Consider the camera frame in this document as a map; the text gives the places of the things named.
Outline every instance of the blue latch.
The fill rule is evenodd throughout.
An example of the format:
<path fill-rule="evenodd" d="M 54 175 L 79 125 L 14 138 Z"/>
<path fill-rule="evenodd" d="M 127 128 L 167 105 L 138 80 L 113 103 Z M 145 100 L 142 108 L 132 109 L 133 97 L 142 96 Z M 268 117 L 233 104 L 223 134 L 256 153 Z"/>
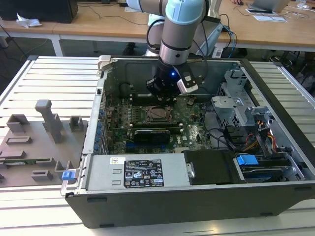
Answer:
<path fill-rule="evenodd" d="M 63 176 L 62 176 L 62 180 L 75 180 L 75 171 L 64 171 L 63 172 Z"/>
<path fill-rule="evenodd" d="M 236 160 L 240 166 L 258 165 L 257 158 L 254 155 L 240 155 Z"/>

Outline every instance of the circuit board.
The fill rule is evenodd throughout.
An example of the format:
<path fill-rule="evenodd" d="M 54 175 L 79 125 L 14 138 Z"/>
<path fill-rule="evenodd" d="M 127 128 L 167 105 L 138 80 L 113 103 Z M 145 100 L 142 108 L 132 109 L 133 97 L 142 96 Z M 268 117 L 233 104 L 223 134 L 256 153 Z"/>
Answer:
<path fill-rule="evenodd" d="M 134 106 L 127 99 L 109 100 L 105 127 L 110 154 L 181 153 L 211 148 L 203 126 L 204 104 L 194 102 L 195 98 L 178 97 L 172 106 Z M 135 133 L 148 130 L 146 125 L 150 130 L 169 130 L 169 142 L 136 144 Z"/>

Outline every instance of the motherboard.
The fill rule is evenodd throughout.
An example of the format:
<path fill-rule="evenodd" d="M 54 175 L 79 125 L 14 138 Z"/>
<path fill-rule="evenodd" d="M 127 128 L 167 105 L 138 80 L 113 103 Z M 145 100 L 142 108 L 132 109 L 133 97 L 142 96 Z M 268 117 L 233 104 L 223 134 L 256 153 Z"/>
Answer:
<path fill-rule="evenodd" d="M 110 154 L 181 153 L 210 149 L 204 102 L 179 96 L 172 105 L 139 105 L 108 97 L 104 127 Z"/>

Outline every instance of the white paper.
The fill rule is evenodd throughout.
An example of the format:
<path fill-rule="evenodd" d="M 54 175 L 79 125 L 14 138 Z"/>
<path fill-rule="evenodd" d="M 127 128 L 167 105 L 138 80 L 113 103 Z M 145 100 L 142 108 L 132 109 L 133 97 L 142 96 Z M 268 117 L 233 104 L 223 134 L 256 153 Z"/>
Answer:
<path fill-rule="evenodd" d="M 136 9 L 132 9 L 131 7 L 126 6 L 125 7 L 125 12 L 141 12 L 141 11 L 136 10 Z"/>
<path fill-rule="evenodd" d="M 20 26 L 23 26 L 25 28 L 41 26 L 41 23 L 39 22 L 38 19 L 31 19 L 30 20 L 30 19 L 27 19 L 27 18 L 20 16 L 19 14 L 16 14 L 16 15 L 18 16 L 18 19 L 16 20 L 16 22 Z"/>
<path fill-rule="evenodd" d="M 274 16 L 254 16 L 258 21 L 287 22 L 283 17 Z"/>
<path fill-rule="evenodd" d="M 276 12 L 272 12 L 272 13 L 265 13 L 265 12 L 261 12 L 261 13 L 253 13 L 253 12 L 250 12 L 249 10 L 251 9 L 245 9 L 248 13 L 250 14 L 264 14 L 264 15 L 274 15 L 274 16 L 277 16 L 278 14 Z"/>

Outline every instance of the warning label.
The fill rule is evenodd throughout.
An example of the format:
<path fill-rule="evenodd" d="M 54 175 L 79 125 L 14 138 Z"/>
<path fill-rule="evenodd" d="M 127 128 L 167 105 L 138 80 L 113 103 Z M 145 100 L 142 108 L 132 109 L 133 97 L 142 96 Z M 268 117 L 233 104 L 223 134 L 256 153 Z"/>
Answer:
<path fill-rule="evenodd" d="M 125 161 L 125 188 L 163 187 L 161 160 Z"/>

